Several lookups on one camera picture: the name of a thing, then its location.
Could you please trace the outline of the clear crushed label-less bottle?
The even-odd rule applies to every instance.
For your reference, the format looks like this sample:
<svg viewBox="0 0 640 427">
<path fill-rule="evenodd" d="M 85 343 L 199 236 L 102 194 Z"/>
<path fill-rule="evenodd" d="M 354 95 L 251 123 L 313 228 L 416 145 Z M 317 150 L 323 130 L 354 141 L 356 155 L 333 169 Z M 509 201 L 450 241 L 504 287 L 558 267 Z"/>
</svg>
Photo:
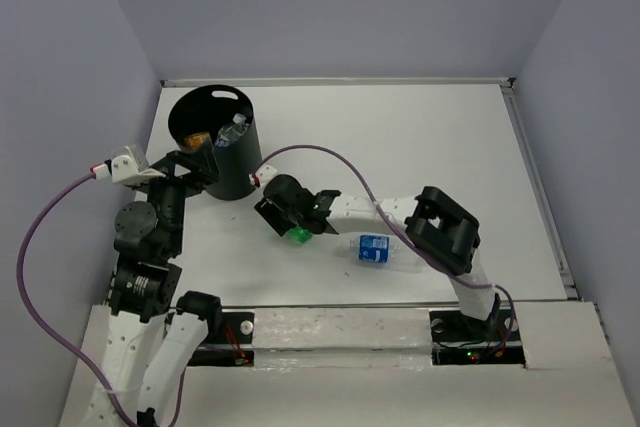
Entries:
<svg viewBox="0 0 640 427">
<path fill-rule="evenodd" d="M 250 127 L 250 123 L 247 117 L 243 114 L 236 113 L 232 119 L 232 131 L 238 135 L 243 136 Z"/>
</svg>

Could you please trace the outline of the green plastic bottle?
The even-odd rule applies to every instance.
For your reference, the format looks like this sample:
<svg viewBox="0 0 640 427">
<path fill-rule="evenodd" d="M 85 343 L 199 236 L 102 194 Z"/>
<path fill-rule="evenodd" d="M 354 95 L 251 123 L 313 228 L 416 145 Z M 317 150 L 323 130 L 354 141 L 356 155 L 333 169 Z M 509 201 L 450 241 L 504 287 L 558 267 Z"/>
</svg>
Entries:
<svg viewBox="0 0 640 427">
<path fill-rule="evenodd" d="M 288 236 L 298 244 L 305 244 L 313 237 L 313 234 L 303 227 L 295 226 L 289 230 Z"/>
</svg>

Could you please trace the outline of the clear bottle blue-green label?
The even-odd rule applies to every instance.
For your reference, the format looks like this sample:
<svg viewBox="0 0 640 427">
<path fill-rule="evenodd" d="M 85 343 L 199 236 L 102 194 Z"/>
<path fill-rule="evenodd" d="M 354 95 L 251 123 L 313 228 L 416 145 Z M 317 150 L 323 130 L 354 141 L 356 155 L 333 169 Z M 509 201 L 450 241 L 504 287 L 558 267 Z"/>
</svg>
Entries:
<svg viewBox="0 0 640 427">
<path fill-rule="evenodd" d="M 214 142 L 214 147 L 216 149 L 229 147 L 236 143 L 241 137 L 242 136 L 238 136 L 232 131 L 232 123 L 229 123 L 219 130 Z"/>
</svg>

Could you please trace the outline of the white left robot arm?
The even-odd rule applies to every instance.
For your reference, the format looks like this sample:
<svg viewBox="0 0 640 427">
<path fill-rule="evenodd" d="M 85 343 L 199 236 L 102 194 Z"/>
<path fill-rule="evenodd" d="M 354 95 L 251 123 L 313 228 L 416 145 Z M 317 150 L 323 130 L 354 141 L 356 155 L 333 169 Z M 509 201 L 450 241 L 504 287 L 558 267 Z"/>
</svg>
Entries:
<svg viewBox="0 0 640 427">
<path fill-rule="evenodd" d="M 91 173 L 145 198 L 126 204 L 114 221 L 117 262 L 106 298 L 106 346 L 101 366 L 91 368 L 96 386 L 81 423 L 156 426 L 198 345 L 221 330 L 219 298 L 174 296 L 186 201 L 219 179 L 213 149 L 172 151 L 149 163 L 126 146 Z"/>
</svg>

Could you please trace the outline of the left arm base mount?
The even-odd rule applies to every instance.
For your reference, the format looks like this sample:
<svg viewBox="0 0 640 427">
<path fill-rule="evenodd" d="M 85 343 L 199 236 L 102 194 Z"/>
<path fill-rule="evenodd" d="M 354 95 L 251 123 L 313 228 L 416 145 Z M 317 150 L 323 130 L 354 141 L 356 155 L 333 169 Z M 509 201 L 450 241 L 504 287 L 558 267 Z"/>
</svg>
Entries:
<svg viewBox="0 0 640 427">
<path fill-rule="evenodd" d="M 253 311 L 225 310 L 220 329 L 196 348 L 188 366 L 252 367 L 254 328 Z"/>
</svg>

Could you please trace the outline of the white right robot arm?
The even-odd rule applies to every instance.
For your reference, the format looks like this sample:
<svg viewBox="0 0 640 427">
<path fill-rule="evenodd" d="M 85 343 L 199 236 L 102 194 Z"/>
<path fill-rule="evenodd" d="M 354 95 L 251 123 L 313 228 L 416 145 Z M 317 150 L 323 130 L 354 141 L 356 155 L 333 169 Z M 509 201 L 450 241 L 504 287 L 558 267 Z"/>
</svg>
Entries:
<svg viewBox="0 0 640 427">
<path fill-rule="evenodd" d="M 338 190 L 312 193 L 286 174 L 249 179 L 262 191 L 255 210 L 278 235 L 295 227 L 313 235 L 393 235 L 449 278 L 468 337 L 496 329 L 500 299 L 478 258 L 479 222 L 444 191 L 425 187 L 415 197 L 374 200 Z"/>
</svg>

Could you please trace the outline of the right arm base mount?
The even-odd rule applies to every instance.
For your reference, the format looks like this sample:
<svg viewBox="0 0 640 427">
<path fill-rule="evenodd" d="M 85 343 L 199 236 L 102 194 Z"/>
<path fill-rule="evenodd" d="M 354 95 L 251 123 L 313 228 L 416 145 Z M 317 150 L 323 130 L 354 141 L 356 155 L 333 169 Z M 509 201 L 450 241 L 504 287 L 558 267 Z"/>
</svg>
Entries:
<svg viewBox="0 0 640 427">
<path fill-rule="evenodd" d="M 431 360 L 435 366 L 526 364 L 517 323 L 501 309 L 493 324 L 484 324 L 457 310 L 429 313 Z"/>
</svg>

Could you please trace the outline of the orange juice bottle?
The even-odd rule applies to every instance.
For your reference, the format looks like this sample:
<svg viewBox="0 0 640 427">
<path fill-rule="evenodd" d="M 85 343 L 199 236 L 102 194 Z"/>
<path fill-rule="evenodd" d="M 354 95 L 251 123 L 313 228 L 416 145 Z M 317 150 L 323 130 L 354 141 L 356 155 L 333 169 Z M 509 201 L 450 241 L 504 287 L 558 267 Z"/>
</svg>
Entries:
<svg viewBox="0 0 640 427">
<path fill-rule="evenodd" d="M 208 132 L 198 132 L 184 138 L 184 147 L 187 151 L 195 152 L 210 142 L 211 137 Z"/>
</svg>

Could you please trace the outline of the clear bottle blue label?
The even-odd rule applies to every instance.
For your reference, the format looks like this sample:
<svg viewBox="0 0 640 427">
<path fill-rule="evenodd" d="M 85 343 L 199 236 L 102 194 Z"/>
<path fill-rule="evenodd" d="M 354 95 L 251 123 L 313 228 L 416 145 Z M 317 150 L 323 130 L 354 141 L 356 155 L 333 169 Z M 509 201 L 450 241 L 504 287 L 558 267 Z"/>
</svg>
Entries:
<svg viewBox="0 0 640 427">
<path fill-rule="evenodd" d="M 352 264 L 371 269 L 404 274 L 418 274 L 424 261 L 396 237 L 381 234 L 358 234 L 343 241 L 336 254 Z"/>
</svg>

